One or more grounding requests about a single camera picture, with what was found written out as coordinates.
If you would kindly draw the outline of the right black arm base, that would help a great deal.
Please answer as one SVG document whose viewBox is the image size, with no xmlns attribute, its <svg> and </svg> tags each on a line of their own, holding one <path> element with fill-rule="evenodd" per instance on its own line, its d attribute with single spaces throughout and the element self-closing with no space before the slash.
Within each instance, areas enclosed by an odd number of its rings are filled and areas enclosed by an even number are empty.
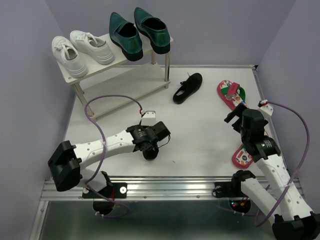
<svg viewBox="0 0 320 240">
<path fill-rule="evenodd" d="M 238 215 L 251 216 L 251 201 L 241 190 L 241 183 L 256 176 L 249 170 L 238 170 L 230 181 L 218 181 L 211 194 L 216 198 L 229 198 L 231 210 Z"/>
</svg>

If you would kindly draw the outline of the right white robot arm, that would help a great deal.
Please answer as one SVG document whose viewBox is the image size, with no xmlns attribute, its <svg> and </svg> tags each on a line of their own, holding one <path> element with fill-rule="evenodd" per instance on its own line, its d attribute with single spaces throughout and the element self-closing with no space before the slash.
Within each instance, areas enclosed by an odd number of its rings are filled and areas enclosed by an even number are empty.
<svg viewBox="0 0 320 240">
<path fill-rule="evenodd" d="M 248 170 L 235 173 L 228 189 L 236 196 L 244 194 L 256 204 L 265 215 L 257 225 L 269 222 L 277 240 L 315 240 L 320 234 L 320 215 L 300 194 L 275 140 L 265 135 L 267 118 L 272 115 L 273 107 L 266 100 L 258 106 L 258 109 L 250 109 L 240 103 L 227 115 L 225 122 L 238 117 L 232 127 L 240 133 L 242 144 L 266 177 L 273 194 L 269 194 Z"/>
</svg>

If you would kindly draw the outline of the green loafer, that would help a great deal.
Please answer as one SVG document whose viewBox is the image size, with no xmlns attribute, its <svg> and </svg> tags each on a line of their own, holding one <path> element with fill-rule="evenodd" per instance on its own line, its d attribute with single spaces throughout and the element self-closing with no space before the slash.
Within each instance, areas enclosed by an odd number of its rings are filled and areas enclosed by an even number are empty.
<svg viewBox="0 0 320 240">
<path fill-rule="evenodd" d="M 146 36 L 156 54 L 167 54 L 171 49 L 171 37 L 167 25 L 140 7 L 134 10 L 134 22 L 138 31 Z"/>
<path fill-rule="evenodd" d="M 127 60 L 136 62 L 143 57 L 142 40 L 137 28 L 117 12 L 110 15 L 109 36 L 111 41 L 120 47 Z"/>
</svg>

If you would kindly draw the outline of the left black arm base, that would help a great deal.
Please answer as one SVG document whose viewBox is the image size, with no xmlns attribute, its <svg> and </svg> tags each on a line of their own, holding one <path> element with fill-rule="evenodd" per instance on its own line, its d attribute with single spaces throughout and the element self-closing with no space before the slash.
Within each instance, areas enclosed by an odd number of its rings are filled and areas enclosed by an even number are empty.
<svg viewBox="0 0 320 240">
<path fill-rule="evenodd" d="M 96 216 L 115 219 L 129 214 L 127 205 L 120 199 L 127 197 L 127 183 L 112 183 L 104 171 L 90 181 L 82 190 L 82 198 L 92 200 L 92 209 Z"/>
</svg>

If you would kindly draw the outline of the black lace shoe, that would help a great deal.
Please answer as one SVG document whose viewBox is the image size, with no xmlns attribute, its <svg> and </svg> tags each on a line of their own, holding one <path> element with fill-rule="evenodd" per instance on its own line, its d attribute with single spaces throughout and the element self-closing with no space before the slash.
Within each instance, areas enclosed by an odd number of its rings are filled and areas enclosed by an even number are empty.
<svg viewBox="0 0 320 240">
<path fill-rule="evenodd" d="M 158 153 L 159 153 L 159 148 L 157 146 L 154 146 L 142 152 L 144 159 L 147 161 L 155 160 L 158 156 Z"/>
<path fill-rule="evenodd" d="M 172 97 L 173 102 L 177 105 L 182 104 L 200 89 L 202 83 L 203 77 L 200 73 L 189 75 L 187 80 L 180 82 L 180 88 Z"/>
</svg>

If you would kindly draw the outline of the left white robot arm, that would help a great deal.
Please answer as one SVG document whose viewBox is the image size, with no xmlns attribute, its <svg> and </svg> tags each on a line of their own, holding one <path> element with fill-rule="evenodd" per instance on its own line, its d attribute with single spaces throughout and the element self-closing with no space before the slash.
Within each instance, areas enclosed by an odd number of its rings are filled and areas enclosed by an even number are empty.
<svg viewBox="0 0 320 240">
<path fill-rule="evenodd" d="M 118 134 L 87 143 L 61 142 L 48 161 L 56 190 L 65 192 L 74 187 L 85 188 L 106 197 L 113 184 L 105 171 L 90 170 L 107 158 L 120 154 L 142 152 L 147 161 L 159 153 L 158 142 L 170 138 L 171 133 L 161 121 L 153 126 L 133 125 Z"/>
</svg>

